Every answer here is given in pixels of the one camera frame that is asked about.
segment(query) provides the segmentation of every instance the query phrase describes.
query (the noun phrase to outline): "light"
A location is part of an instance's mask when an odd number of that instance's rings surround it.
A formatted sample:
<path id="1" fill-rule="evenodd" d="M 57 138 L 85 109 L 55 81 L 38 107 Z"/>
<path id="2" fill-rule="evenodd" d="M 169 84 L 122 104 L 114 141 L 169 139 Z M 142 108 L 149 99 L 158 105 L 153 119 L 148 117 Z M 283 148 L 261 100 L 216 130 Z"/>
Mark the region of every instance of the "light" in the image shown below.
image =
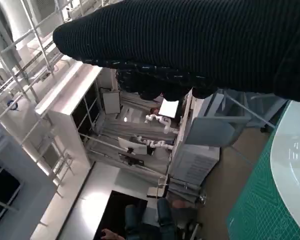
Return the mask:
<path id="1" fill-rule="evenodd" d="M 41 170 L 42 170 L 47 176 L 49 176 L 49 171 L 48 171 L 48 170 L 47 170 L 40 162 L 38 162 L 37 164 L 38 164 L 39 168 L 41 168 Z"/>
<path id="2" fill-rule="evenodd" d="M 91 234 L 95 234 L 108 203 L 109 195 L 93 192 L 82 199 L 83 220 Z"/>

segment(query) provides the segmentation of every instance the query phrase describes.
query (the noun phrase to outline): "white round object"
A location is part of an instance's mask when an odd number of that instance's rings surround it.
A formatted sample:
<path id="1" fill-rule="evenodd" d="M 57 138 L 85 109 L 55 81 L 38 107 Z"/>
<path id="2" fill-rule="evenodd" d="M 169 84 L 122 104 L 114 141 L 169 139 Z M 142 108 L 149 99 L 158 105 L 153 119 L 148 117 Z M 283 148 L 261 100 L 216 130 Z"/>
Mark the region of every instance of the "white round object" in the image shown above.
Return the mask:
<path id="1" fill-rule="evenodd" d="M 292 101 L 275 133 L 270 164 L 277 190 L 300 227 L 300 103 Z"/>

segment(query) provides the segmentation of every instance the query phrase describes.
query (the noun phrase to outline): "white robotic arm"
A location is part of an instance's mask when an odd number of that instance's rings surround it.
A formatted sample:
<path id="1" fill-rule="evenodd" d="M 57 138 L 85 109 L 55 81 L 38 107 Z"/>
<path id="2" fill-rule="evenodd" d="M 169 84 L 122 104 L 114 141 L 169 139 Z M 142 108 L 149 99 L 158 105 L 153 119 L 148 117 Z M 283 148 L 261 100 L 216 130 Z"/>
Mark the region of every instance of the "white robotic arm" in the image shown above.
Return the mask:
<path id="1" fill-rule="evenodd" d="M 147 146 L 150 146 L 153 149 L 155 149 L 155 148 L 164 148 L 164 149 L 172 150 L 174 148 L 173 145 L 166 144 L 166 141 L 164 141 L 164 140 L 153 141 L 153 140 L 149 140 L 149 139 L 143 139 L 142 136 L 137 136 L 137 135 L 135 135 L 135 137 L 137 138 L 137 140 L 140 143 L 144 143 L 144 144 L 146 144 Z"/>
<path id="2" fill-rule="evenodd" d="M 155 114 L 146 115 L 144 123 L 147 124 L 147 123 L 149 123 L 149 121 L 153 121 L 154 119 L 158 120 L 159 123 L 164 125 L 163 132 L 165 134 L 167 134 L 169 132 L 174 133 L 174 134 L 178 134 L 179 131 L 177 129 L 170 127 L 171 119 L 166 117 L 166 116 L 157 116 Z"/>

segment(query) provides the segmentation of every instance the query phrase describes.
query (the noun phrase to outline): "green cutting mat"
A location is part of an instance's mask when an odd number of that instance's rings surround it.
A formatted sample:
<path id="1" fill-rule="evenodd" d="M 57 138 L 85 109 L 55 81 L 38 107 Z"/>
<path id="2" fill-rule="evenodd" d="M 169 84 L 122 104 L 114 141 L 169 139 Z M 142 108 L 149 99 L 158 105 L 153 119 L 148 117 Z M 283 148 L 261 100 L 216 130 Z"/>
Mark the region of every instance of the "green cutting mat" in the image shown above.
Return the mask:
<path id="1" fill-rule="evenodd" d="M 270 168 L 275 131 L 227 217 L 231 240 L 300 240 L 300 228 L 282 201 Z"/>

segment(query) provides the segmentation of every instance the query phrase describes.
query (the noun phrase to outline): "metal railing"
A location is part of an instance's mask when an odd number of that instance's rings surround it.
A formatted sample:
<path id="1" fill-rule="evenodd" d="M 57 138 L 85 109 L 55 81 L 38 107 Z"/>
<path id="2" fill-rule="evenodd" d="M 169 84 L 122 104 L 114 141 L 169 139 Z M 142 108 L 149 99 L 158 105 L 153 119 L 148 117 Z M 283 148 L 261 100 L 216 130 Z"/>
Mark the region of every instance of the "metal railing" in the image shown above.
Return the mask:
<path id="1" fill-rule="evenodd" d="M 36 91 L 34 90 L 33 86 L 38 83 L 42 76 L 46 73 L 49 73 L 52 77 L 52 79 L 54 80 L 54 83 L 57 83 L 57 79 L 54 75 L 54 66 L 55 64 L 61 60 L 62 54 L 59 53 L 57 56 L 54 56 L 52 59 L 49 59 L 47 57 L 47 53 L 46 50 L 53 45 L 53 42 L 49 42 L 45 47 L 44 44 L 42 43 L 42 40 L 40 38 L 40 34 L 38 32 L 38 28 L 40 26 L 42 26 L 44 23 L 46 23 L 49 19 L 51 19 L 54 16 L 59 16 L 60 18 L 60 22 L 64 23 L 65 19 L 63 17 L 63 9 L 68 6 L 70 3 L 72 3 L 72 0 L 68 0 L 65 4 L 60 5 L 59 0 L 54 0 L 55 3 L 55 10 L 53 13 L 51 13 L 50 15 L 48 15 L 48 17 L 46 17 L 45 19 L 43 19 L 42 21 L 40 21 L 38 24 L 35 24 L 33 19 L 32 19 L 32 15 L 30 13 L 30 10 L 26 7 L 26 0 L 16 0 L 16 1 L 20 1 L 20 4 L 22 5 L 26 17 L 28 19 L 28 22 L 31 26 L 31 28 L 24 33 L 21 37 L 19 37 L 18 39 L 16 39 L 11 45 L 7 46 L 5 49 L 0 50 L 0 63 L 2 64 L 4 70 L 11 76 L 7 81 L 3 82 L 2 85 L 0 86 L 0 96 L 2 93 L 4 93 L 5 91 L 10 91 L 11 90 L 11 85 L 12 83 L 15 85 L 12 88 L 16 88 L 19 92 L 19 95 L 6 107 L 4 107 L 2 104 L 0 104 L 1 108 L 2 108 L 2 112 L 0 114 L 0 122 L 1 124 L 9 131 L 9 129 L 3 124 L 2 120 L 3 118 L 10 112 L 12 111 L 12 109 L 16 106 L 16 104 L 18 104 L 18 102 L 21 99 L 26 99 L 28 101 L 28 103 L 30 105 L 33 105 L 33 101 L 31 100 L 31 97 L 29 96 L 29 91 L 31 92 L 31 94 L 34 97 L 35 103 L 38 104 L 40 99 L 36 93 Z M 79 1 L 79 10 L 80 10 L 80 15 L 83 16 L 84 15 L 84 8 L 83 5 L 85 4 L 85 2 L 82 2 L 81 0 Z M 96 4 L 96 1 L 91 1 L 92 7 Z M 18 43 L 20 43 L 22 40 L 24 40 L 27 36 L 29 36 L 30 34 L 34 34 L 35 39 L 37 40 L 38 44 L 39 44 L 39 50 L 40 52 L 37 53 L 27 64 L 25 64 L 24 67 L 22 67 L 19 71 L 15 72 L 12 68 L 9 67 L 8 64 L 5 63 L 5 60 L 3 58 L 3 54 L 7 53 L 9 50 L 13 49 Z M 40 56 L 43 56 L 44 61 L 45 61 L 45 66 L 44 69 L 41 69 L 36 75 L 36 77 L 34 79 L 31 79 L 31 83 L 28 84 L 28 86 L 24 89 L 24 87 L 21 84 L 21 81 L 23 80 L 22 77 L 19 76 L 24 76 L 24 72 L 26 71 L 26 69 L 33 63 L 35 62 Z M 55 163 L 55 165 L 53 167 L 51 167 L 51 169 L 42 169 L 47 175 L 49 175 L 51 177 L 51 180 L 54 181 L 57 185 L 57 187 L 59 187 L 62 184 L 62 181 L 65 177 L 65 175 L 67 174 L 68 171 L 71 171 L 72 174 L 74 174 L 72 168 L 71 168 L 71 164 L 73 162 L 72 157 L 67 153 L 67 148 L 62 149 L 58 143 L 56 142 L 55 139 L 55 135 L 53 134 L 53 129 L 54 126 L 52 124 L 52 121 L 50 120 L 49 116 L 48 116 L 48 112 L 49 109 L 45 110 L 41 115 L 36 115 L 36 122 L 34 123 L 34 125 L 30 128 L 30 130 L 25 134 L 25 136 L 23 136 L 22 138 L 20 138 L 19 136 L 15 136 L 13 135 L 17 142 L 20 144 L 21 147 L 23 147 L 23 149 L 31 156 L 31 158 L 33 159 L 34 156 L 32 156 L 30 154 L 31 151 L 29 151 L 27 149 L 27 146 L 29 146 L 29 144 L 31 144 L 31 141 L 29 140 L 29 137 L 31 136 L 31 134 L 34 133 L 34 130 L 38 127 L 41 126 L 43 127 L 43 129 L 45 129 L 45 135 L 42 137 L 42 139 L 46 139 L 47 137 L 51 137 L 52 139 L 49 140 L 48 144 L 49 145 L 53 145 L 54 149 L 56 150 L 59 158 L 57 160 L 57 162 Z M 47 120 L 47 122 L 49 122 L 49 126 L 46 126 L 43 124 L 43 120 Z M 39 152 L 38 150 L 38 155 L 35 156 L 35 159 L 33 159 L 37 165 L 42 168 L 43 164 L 47 165 L 43 155 L 45 154 L 45 151 L 48 150 L 49 148 L 48 146 L 44 146 L 43 150 Z M 65 171 L 63 174 L 60 174 L 60 168 L 66 167 Z M 62 195 L 58 192 L 58 189 L 56 190 L 56 193 L 62 198 Z M 10 210 L 10 211 L 18 211 L 18 209 L 10 206 L 10 202 L 8 203 L 3 203 L 0 201 L 0 206 L 2 206 L 4 208 L 4 210 Z"/>

